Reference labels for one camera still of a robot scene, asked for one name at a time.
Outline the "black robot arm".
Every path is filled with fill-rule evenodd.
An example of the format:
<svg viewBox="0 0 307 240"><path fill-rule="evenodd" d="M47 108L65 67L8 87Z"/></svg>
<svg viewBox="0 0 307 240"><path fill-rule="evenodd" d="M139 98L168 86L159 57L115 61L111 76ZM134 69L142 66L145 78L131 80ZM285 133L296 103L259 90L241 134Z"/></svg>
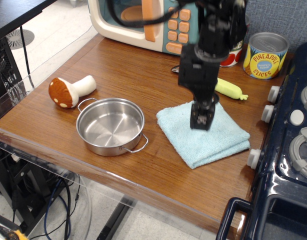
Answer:
<svg viewBox="0 0 307 240"><path fill-rule="evenodd" d="M219 96L215 93L220 63L247 32L246 0L195 0L197 43L182 48L178 85L193 94L190 128L209 130Z"/></svg>

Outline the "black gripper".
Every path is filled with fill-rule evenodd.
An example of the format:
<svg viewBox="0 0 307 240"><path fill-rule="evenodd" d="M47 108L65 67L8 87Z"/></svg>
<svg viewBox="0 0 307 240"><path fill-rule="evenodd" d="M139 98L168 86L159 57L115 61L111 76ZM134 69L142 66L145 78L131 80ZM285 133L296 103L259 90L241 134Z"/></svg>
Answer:
<svg viewBox="0 0 307 240"><path fill-rule="evenodd" d="M178 85L190 90L194 101L191 105L190 128L208 131L212 125L216 103L219 62L205 61L197 55L195 44L182 48L178 73Z"/></svg>

